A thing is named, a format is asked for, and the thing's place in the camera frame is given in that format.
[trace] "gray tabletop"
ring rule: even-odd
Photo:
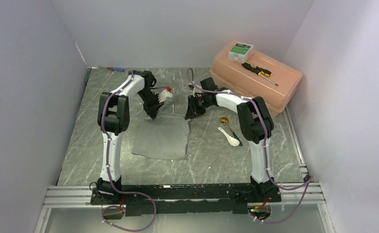
[[[192,94],[186,79],[187,68],[134,68],[149,70],[157,78],[157,86],[173,88],[173,100],[160,112],[185,115],[187,96]],[[195,68],[195,81],[210,77],[209,68]],[[103,139],[97,125],[99,96],[112,91],[127,78],[126,72],[92,69],[78,111],[58,185],[87,185],[99,178],[103,158]],[[145,118],[142,100],[130,99],[131,122],[121,149],[123,184],[184,184],[184,183],[244,183],[252,170],[251,155],[243,138],[237,114],[221,107],[210,107],[203,116],[189,122],[189,156],[186,160],[156,160],[131,154],[139,126]],[[231,127],[244,143],[243,147],[228,144],[218,127],[221,117],[230,120]],[[292,132],[285,112],[274,119],[275,128],[270,142],[271,169],[277,182],[302,182]]]

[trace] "black metal base frame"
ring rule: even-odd
[[[279,189],[271,181],[256,183],[122,185],[124,192],[141,192],[155,200],[158,214],[229,212],[247,214],[251,202],[280,202]],[[108,195],[93,190],[92,205],[118,205],[122,198],[126,216],[153,214],[153,205],[141,195]]]

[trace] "white panel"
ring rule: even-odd
[[[337,232],[379,232],[379,1],[315,1],[285,63],[289,109]]]
[[[282,59],[313,0],[52,0],[90,66],[209,67],[232,39]]]
[[[51,1],[0,0],[0,233],[34,232],[86,74]]]

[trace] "gray towel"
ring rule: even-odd
[[[184,116],[159,113],[144,119],[133,143],[132,154],[153,159],[184,160],[189,143],[189,124]]]

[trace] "translucent plastic container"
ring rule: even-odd
[[[228,52],[238,40],[231,41],[214,59],[211,75],[218,87],[227,87],[243,96],[261,96],[274,118],[282,112],[297,89],[302,73],[257,51],[251,54],[247,62],[253,66],[272,72],[268,77],[279,86],[264,77],[245,69],[241,63],[228,59]]]

